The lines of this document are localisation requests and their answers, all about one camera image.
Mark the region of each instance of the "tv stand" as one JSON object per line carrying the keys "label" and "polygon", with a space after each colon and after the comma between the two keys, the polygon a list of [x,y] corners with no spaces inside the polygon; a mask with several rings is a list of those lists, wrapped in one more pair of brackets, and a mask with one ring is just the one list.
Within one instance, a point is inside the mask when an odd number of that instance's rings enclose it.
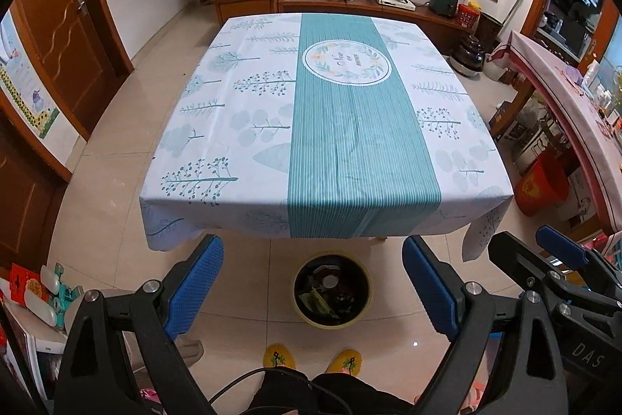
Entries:
{"label": "tv stand", "polygon": [[473,33],[458,24],[456,18],[437,15],[427,6],[409,11],[378,4],[375,0],[279,0],[279,13],[341,13],[414,23],[443,55],[451,54],[464,36]]}

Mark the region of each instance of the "red basket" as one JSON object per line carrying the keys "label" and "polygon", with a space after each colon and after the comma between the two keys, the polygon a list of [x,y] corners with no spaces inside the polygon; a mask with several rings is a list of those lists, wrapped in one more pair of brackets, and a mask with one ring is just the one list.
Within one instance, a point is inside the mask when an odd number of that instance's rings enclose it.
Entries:
{"label": "red basket", "polygon": [[472,29],[478,18],[480,18],[480,12],[466,4],[458,4],[458,23],[462,27]]}

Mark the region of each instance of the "door handle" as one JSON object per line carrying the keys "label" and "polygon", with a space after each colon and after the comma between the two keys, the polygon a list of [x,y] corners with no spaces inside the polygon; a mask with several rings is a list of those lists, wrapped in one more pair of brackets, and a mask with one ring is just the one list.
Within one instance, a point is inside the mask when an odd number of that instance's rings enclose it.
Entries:
{"label": "door handle", "polygon": [[86,9],[86,2],[84,0],[76,0],[78,1],[78,13],[82,13],[83,15],[86,15],[86,13],[88,13],[88,10]]}

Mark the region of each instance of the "kitchen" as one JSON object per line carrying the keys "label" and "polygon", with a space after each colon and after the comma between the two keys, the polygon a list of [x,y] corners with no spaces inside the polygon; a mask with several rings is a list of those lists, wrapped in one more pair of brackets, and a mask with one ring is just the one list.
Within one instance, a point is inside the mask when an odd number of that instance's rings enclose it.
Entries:
{"label": "kitchen", "polygon": [[549,0],[534,37],[546,49],[577,67],[590,54],[604,0]]}

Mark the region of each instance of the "foot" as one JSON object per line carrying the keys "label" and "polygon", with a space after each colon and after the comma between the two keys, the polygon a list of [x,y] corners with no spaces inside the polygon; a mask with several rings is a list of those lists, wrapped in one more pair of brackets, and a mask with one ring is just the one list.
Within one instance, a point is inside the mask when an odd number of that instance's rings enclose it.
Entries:
{"label": "foot", "polygon": [[326,369],[327,373],[346,373],[356,376],[361,371],[363,357],[356,350],[348,348],[337,354]]}
{"label": "foot", "polygon": [[294,356],[285,348],[285,345],[281,345],[280,343],[270,345],[264,353],[264,367],[275,368],[276,366],[296,369]]}

